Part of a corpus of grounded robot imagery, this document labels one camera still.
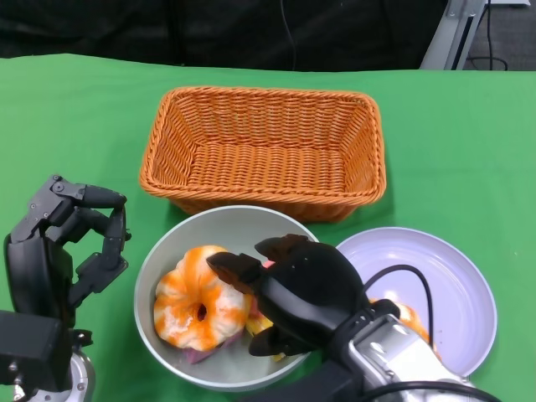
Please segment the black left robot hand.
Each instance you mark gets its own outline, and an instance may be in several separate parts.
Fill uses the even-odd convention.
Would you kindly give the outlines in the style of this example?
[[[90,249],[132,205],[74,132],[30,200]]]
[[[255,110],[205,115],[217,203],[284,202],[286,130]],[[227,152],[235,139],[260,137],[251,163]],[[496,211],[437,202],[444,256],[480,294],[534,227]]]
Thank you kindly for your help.
[[[102,249],[74,266],[65,245],[79,242],[89,231],[102,236]],[[130,238],[126,196],[51,176],[4,241],[15,311],[74,327],[83,300],[102,292],[128,267],[121,253]]]

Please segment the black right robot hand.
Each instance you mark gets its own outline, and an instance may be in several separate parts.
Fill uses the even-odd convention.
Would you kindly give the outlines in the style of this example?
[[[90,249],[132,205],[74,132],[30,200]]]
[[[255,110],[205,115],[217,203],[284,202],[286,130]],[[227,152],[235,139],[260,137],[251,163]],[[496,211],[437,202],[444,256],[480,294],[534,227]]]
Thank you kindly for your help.
[[[230,252],[206,260],[220,280],[252,295],[272,323],[252,338],[253,356],[309,353],[325,348],[341,326],[360,317],[399,315],[393,302],[369,300],[353,265],[331,245],[287,234],[262,240],[255,250],[271,261],[270,267]]]

